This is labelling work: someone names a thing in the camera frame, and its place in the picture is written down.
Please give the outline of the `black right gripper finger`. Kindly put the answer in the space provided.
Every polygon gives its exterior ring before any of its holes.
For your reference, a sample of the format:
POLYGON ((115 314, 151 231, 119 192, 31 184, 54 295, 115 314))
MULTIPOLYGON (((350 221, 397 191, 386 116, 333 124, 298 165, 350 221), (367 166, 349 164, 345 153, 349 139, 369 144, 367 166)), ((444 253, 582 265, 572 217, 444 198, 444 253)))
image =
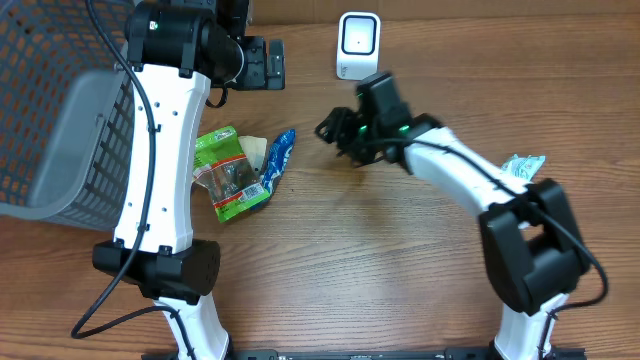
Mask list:
POLYGON ((340 142, 341 127, 336 124, 319 124, 315 128, 315 135, 327 144, 338 145, 340 142))
POLYGON ((319 129, 324 131, 340 131, 343 123, 350 117, 350 109, 347 107, 336 107, 319 124, 319 129))

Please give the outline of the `blue snack packet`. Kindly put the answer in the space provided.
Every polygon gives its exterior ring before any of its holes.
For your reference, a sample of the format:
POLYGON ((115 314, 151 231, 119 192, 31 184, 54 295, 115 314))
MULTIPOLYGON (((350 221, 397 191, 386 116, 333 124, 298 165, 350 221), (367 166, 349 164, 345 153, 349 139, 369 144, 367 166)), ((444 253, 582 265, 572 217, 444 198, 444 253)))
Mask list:
POLYGON ((296 141, 296 130, 289 129, 279 134, 271 144, 267 164, 261 175, 263 188, 269 193, 268 197, 252 207, 256 211, 264 207, 274 195, 276 188, 285 173, 287 163, 296 141))

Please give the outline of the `beige paper snack bag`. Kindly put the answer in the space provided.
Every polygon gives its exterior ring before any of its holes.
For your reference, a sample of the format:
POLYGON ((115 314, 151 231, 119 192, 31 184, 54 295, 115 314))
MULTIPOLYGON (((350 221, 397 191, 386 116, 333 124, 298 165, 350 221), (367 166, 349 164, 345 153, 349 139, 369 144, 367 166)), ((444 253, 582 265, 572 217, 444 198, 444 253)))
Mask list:
POLYGON ((254 184, 266 157, 267 140, 231 129, 196 140, 193 181, 210 190, 239 191, 254 184))

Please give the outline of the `green clear snack bag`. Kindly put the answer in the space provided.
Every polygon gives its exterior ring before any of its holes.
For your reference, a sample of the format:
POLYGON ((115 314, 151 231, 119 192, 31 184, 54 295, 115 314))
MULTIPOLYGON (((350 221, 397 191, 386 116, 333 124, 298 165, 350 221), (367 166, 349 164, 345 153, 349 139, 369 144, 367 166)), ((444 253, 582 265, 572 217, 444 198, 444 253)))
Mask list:
POLYGON ((221 223, 269 198, 232 126, 196 140, 193 181, 208 190, 221 223))

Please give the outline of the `light teal snack packet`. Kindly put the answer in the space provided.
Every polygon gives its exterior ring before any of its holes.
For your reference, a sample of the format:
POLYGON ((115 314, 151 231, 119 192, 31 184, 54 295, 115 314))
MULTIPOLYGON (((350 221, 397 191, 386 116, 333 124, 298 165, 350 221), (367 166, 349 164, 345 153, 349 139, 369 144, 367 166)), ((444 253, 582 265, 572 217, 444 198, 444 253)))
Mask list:
POLYGON ((501 171, 531 181, 545 162, 544 155, 520 157, 514 154, 501 166, 501 171))

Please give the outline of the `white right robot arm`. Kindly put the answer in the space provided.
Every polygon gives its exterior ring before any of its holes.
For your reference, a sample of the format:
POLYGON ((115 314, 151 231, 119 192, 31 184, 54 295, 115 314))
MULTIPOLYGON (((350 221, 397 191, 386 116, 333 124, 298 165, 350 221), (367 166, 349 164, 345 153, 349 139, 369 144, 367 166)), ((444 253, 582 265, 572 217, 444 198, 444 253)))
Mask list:
POLYGON ((336 107, 315 129, 359 165, 397 163, 476 218, 487 277, 503 303, 487 359, 582 359, 551 334, 591 262, 562 187, 504 173, 437 119, 411 114, 389 73, 358 83, 359 107, 336 107))

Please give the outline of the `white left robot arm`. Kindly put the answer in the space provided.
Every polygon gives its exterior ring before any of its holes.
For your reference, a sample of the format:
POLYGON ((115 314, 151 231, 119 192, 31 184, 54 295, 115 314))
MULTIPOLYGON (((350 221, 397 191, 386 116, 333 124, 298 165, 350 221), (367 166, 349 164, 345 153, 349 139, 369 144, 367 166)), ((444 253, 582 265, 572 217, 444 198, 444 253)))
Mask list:
POLYGON ((232 340, 212 291, 216 242, 197 240, 191 187, 197 132, 212 89, 281 90, 281 40, 250 36, 246 1, 140 2, 115 56, 134 90, 134 130, 123 209, 94 267, 137 286, 162 313, 179 359, 229 359, 232 340))

